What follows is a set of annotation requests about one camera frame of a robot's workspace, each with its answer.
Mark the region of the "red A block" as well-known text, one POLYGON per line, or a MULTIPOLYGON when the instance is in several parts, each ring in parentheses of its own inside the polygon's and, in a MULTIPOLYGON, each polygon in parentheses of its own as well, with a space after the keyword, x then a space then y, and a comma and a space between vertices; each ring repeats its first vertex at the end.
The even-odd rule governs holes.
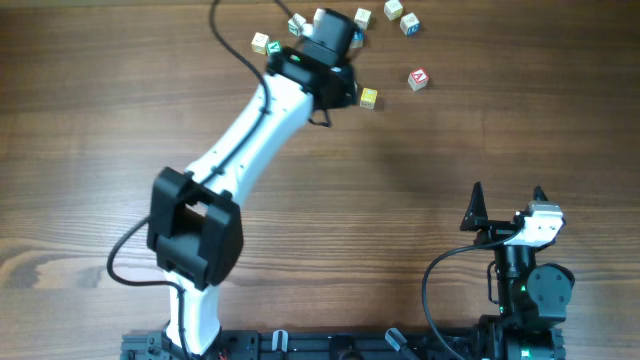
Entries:
POLYGON ((429 75, 424 68, 418 68, 409 73, 408 83, 413 91, 417 91, 427 86, 429 75))

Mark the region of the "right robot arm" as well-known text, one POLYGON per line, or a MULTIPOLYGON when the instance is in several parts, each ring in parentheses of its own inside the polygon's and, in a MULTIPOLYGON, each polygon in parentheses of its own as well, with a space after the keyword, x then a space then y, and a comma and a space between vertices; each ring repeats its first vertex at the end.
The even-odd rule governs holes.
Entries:
POLYGON ((491 250, 487 277, 497 281, 497 316, 483 315, 474 327, 473 359, 562 360, 567 357, 562 330, 575 276, 554 263, 539 265, 536 254, 556 241, 565 226, 560 206, 540 187, 510 221, 491 220, 482 185, 473 186, 460 229, 476 234, 474 245, 491 250))

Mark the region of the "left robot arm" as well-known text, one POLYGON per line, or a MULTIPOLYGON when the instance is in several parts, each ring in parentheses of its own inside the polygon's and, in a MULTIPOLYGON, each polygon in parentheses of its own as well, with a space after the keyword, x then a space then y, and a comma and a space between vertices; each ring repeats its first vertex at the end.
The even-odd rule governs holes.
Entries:
POLYGON ((147 246, 172 289, 164 345, 175 358, 200 359, 219 337, 219 286, 242 251, 241 207, 262 172, 314 112, 355 104, 347 54, 357 30, 326 10, 300 49, 269 56, 253 97, 208 152, 155 179, 147 246))

